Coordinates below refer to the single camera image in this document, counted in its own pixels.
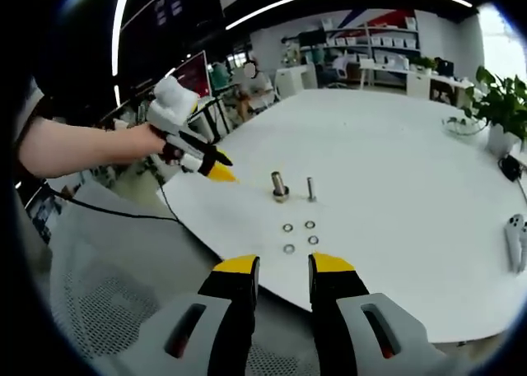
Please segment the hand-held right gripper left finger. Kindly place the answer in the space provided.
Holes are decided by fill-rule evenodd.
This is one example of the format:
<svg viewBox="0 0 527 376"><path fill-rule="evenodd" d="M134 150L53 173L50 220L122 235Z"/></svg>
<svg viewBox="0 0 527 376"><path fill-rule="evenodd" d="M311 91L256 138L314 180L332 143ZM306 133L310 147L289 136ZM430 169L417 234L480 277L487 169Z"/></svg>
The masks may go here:
<svg viewBox="0 0 527 376"><path fill-rule="evenodd" d="M131 375L242 375L255 327L259 257L218 263L198 292L177 295L123 354Z"/></svg>

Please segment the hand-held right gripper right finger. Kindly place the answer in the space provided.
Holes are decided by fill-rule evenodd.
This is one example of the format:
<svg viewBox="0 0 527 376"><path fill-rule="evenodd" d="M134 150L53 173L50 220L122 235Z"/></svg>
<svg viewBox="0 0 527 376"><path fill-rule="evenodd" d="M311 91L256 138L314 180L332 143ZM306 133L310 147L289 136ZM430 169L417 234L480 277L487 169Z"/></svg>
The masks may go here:
<svg viewBox="0 0 527 376"><path fill-rule="evenodd" d="M310 304L323 375L455 375L421 322L388 296L368 291L342 258L309 256Z"/></svg>

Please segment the person's left hand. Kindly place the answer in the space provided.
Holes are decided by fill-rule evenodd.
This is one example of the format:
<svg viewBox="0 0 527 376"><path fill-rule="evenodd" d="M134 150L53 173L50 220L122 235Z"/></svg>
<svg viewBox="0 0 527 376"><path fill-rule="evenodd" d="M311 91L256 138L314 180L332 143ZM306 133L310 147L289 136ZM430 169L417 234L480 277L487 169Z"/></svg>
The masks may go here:
<svg viewBox="0 0 527 376"><path fill-rule="evenodd" d="M157 154L168 165L179 165L182 150L171 145L166 140L166 135L150 123L135 127L139 140L139 147L146 155Z"/></svg>

